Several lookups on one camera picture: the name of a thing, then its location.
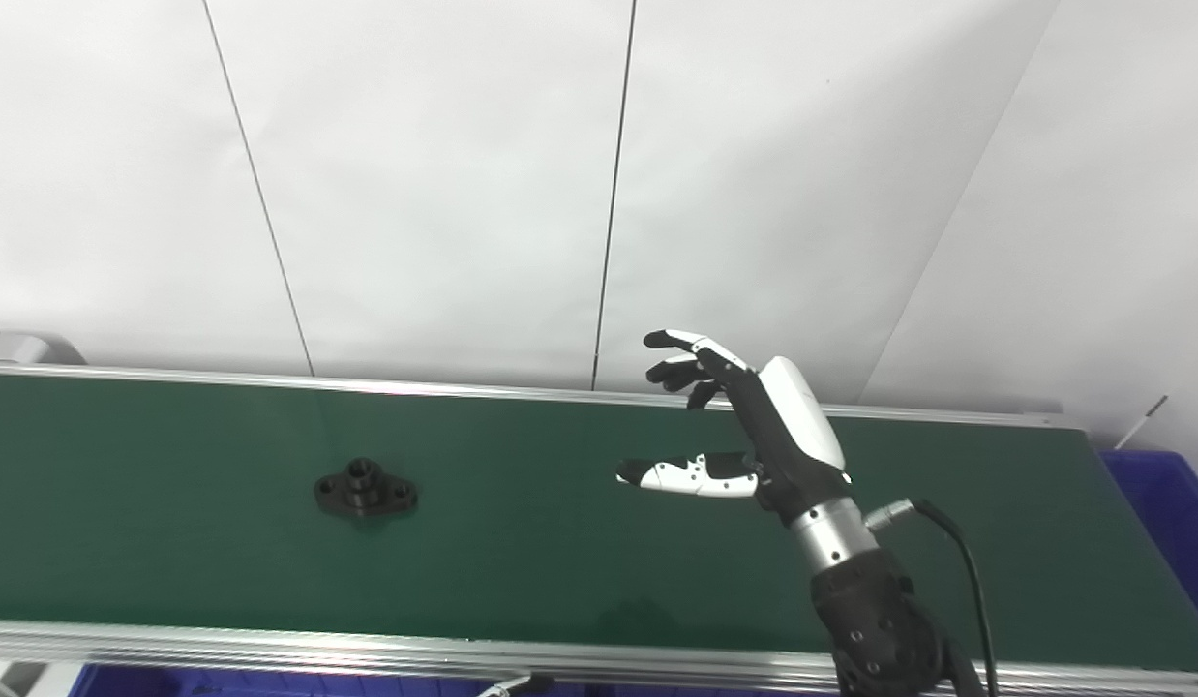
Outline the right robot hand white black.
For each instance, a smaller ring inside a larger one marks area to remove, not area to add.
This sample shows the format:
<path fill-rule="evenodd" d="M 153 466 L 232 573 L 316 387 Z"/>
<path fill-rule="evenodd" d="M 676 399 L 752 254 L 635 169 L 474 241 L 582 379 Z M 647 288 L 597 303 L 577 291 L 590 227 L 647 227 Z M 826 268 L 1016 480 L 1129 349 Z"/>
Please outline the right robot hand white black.
<path fill-rule="evenodd" d="M 652 331 L 645 345 L 679 352 L 651 366 L 648 382 L 667 392 L 691 389 L 688 410 L 724 394 L 750 449 L 627 459 L 617 465 L 617 481 L 661 493 L 751 498 L 788 527 L 824 519 L 829 504 L 851 493 L 837 436 L 793 362 L 779 356 L 754 369 L 709 337 L 686 331 Z"/>

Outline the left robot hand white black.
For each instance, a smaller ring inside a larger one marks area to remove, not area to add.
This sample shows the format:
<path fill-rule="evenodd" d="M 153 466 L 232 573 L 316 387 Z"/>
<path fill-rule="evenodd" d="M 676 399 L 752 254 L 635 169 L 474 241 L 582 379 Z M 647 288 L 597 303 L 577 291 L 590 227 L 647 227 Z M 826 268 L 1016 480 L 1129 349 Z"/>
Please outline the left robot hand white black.
<path fill-rule="evenodd" d="M 549 693 L 553 686 L 555 679 L 551 675 L 531 672 L 531 674 L 495 681 L 483 689 L 478 697 L 541 696 L 541 693 Z"/>

